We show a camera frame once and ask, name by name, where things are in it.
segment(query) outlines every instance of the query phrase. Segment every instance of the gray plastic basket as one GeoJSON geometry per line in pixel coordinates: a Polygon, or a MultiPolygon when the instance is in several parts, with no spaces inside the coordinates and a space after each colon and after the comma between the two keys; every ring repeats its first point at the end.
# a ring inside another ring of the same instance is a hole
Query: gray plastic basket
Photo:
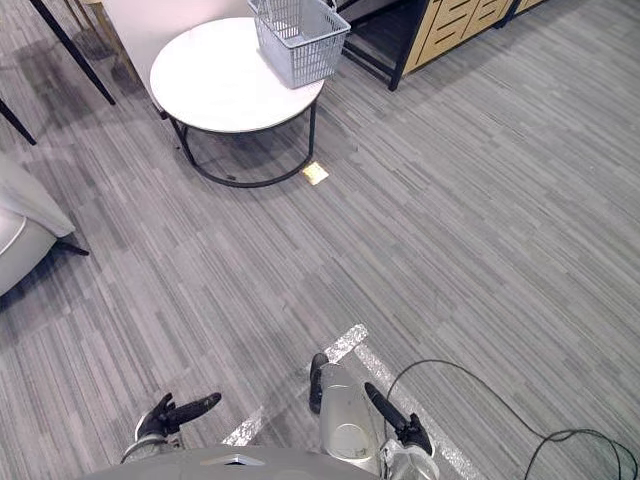
{"type": "Polygon", "coordinates": [[[289,88],[333,75],[351,26],[321,0],[249,0],[262,55],[289,88]]]}

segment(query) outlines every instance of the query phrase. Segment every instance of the white wall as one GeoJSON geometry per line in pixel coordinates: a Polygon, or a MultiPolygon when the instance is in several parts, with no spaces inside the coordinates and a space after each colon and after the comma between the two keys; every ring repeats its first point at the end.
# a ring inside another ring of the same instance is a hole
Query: white wall
{"type": "Polygon", "coordinates": [[[169,41],[210,20],[253,15],[245,0],[103,0],[103,4],[151,98],[151,65],[169,41]]]}

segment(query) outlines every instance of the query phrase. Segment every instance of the white tape line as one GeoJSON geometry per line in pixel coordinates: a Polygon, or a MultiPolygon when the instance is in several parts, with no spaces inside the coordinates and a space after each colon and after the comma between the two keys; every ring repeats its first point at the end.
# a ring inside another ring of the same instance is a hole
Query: white tape line
{"type": "MultiPolygon", "coordinates": [[[[377,379],[378,386],[382,387],[382,391],[388,391],[395,376],[391,374],[387,366],[366,345],[358,345],[354,353],[365,367],[367,367],[371,375],[377,379]]],[[[424,408],[422,408],[400,384],[396,384],[394,387],[393,403],[398,405],[401,410],[414,412],[420,417],[420,421],[429,433],[434,445],[439,448],[442,456],[462,478],[465,480],[486,480],[486,477],[473,466],[471,461],[469,461],[451,439],[447,437],[433,418],[427,414],[424,408]]]]}
{"type": "MultiPolygon", "coordinates": [[[[367,338],[367,335],[367,328],[364,325],[354,325],[347,333],[333,342],[333,344],[327,348],[324,353],[327,354],[330,362],[337,363],[342,360],[347,353],[356,348],[365,338],[367,338]]],[[[306,370],[308,371],[310,367],[311,363],[308,363],[306,370]]],[[[302,387],[299,392],[292,392],[292,397],[298,397],[306,388],[307,385],[302,387]]],[[[275,412],[271,416],[274,417],[279,413],[280,412],[275,412]]],[[[222,443],[234,447],[245,446],[260,432],[262,426],[268,423],[269,420],[271,419],[265,418],[265,409],[261,406],[258,410],[253,412],[249,418],[238,425],[238,428],[231,432],[231,434],[229,434],[222,443]]]]}

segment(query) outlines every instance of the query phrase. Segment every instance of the black cable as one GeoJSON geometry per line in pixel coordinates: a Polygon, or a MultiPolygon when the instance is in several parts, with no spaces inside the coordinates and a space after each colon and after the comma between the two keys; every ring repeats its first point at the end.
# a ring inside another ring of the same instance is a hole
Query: black cable
{"type": "MultiPolygon", "coordinates": [[[[553,433],[551,433],[549,435],[544,435],[544,434],[538,432],[537,430],[535,430],[533,427],[531,427],[484,380],[482,380],[480,377],[478,377],[475,373],[471,372],[470,370],[467,370],[466,368],[462,367],[461,365],[458,365],[457,363],[450,362],[448,360],[440,360],[440,359],[437,359],[437,358],[429,358],[429,359],[423,359],[423,360],[418,360],[417,362],[413,362],[411,365],[409,365],[406,368],[404,368],[396,376],[396,378],[393,380],[393,382],[391,383],[391,386],[389,387],[389,390],[387,391],[387,400],[389,400],[389,397],[391,396],[391,392],[393,391],[393,389],[396,386],[396,384],[398,383],[398,381],[409,370],[411,370],[412,368],[416,367],[417,365],[421,365],[421,364],[424,364],[424,363],[439,363],[439,364],[443,364],[443,365],[447,365],[447,366],[456,368],[456,369],[461,370],[462,372],[466,373],[468,376],[473,378],[476,382],[480,383],[480,385],[482,385],[485,388],[485,390],[487,390],[489,393],[491,393],[493,395],[493,397],[496,400],[498,400],[498,402],[501,403],[503,407],[505,407],[509,412],[511,412],[511,414],[530,433],[532,433],[533,435],[535,435],[536,437],[538,437],[538,438],[540,438],[542,440],[540,442],[540,444],[536,447],[533,455],[531,456],[531,459],[529,460],[529,465],[527,466],[527,471],[526,471],[526,473],[524,475],[524,480],[528,479],[529,473],[531,472],[531,468],[533,467],[533,463],[535,462],[536,458],[538,457],[538,454],[540,453],[540,450],[542,450],[542,447],[544,447],[544,445],[547,442],[561,443],[561,442],[564,442],[566,440],[569,440],[571,437],[573,437],[575,435],[592,436],[592,437],[595,437],[595,438],[599,438],[599,439],[605,440],[609,444],[609,446],[613,450],[614,455],[616,456],[616,462],[618,464],[618,480],[622,480],[622,464],[621,464],[621,461],[620,461],[620,455],[618,453],[618,448],[621,448],[622,450],[624,450],[627,453],[627,455],[629,456],[629,458],[631,458],[631,461],[633,462],[633,477],[632,477],[632,480],[637,480],[637,478],[638,478],[638,462],[636,461],[636,457],[635,457],[635,455],[633,455],[633,453],[627,447],[625,447],[621,443],[618,443],[615,440],[610,439],[606,435],[604,435],[604,434],[602,434],[602,433],[600,433],[600,432],[598,432],[596,430],[592,430],[590,428],[573,428],[573,429],[560,430],[560,431],[557,431],[557,432],[553,432],[553,433]]],[[[384,437],[385,437],[385,439],[388,439],[386,422],[384,424],[384,437]]]]}

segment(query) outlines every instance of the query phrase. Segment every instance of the gray armchair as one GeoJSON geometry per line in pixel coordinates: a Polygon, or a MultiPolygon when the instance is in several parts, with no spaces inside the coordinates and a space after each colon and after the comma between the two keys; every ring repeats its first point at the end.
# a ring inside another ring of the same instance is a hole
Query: gray armchair
{"type": "Polygon", "coordinates": [[[88,255],[59,241],[73,231],[75,227],[42,184],[0,153],[0,295],[56,244],[88,255]]]}

